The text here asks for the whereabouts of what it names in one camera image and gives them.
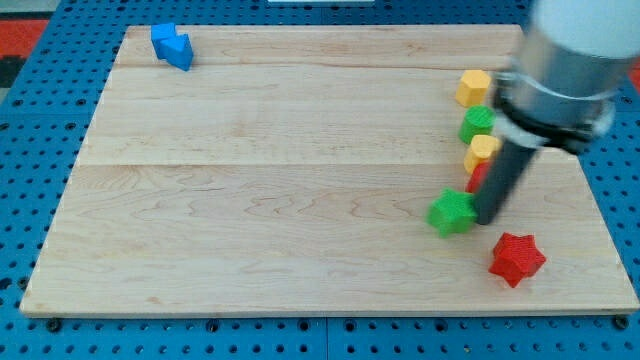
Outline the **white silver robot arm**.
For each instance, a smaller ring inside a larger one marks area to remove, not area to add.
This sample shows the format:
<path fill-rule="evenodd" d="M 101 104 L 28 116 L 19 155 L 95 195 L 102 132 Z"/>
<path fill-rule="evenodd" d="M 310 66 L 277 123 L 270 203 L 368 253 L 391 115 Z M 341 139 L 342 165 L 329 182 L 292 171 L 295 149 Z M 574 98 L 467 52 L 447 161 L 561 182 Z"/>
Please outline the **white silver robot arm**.
<path fill-rule="evenodd" d="M 639 58 L 639 0 L 536 0 L 494 107 L 505 140 L 578 154 L 606 134 Z"/>

